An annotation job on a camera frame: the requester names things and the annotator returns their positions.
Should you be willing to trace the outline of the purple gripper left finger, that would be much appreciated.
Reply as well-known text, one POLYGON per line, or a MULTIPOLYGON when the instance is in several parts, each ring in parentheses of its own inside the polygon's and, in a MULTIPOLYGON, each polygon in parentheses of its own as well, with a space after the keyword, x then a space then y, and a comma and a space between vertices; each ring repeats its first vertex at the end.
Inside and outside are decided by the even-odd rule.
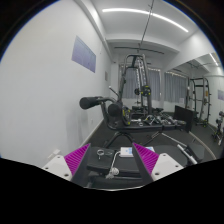
POLYGON ((86 144, 66 156, 56 155, 42 169, 85 187, 88 182, 87 162, 90 149, 91 145, 86 144))

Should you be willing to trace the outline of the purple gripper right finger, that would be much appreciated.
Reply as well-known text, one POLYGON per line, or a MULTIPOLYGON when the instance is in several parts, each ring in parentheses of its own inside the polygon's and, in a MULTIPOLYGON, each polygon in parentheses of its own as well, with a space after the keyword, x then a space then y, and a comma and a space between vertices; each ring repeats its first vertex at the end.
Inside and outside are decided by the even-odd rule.
POLYGON ((137 143, 132 144, 132 154, 144 185, 183 169, 183 166, 167 153, 157 154, 137 143))

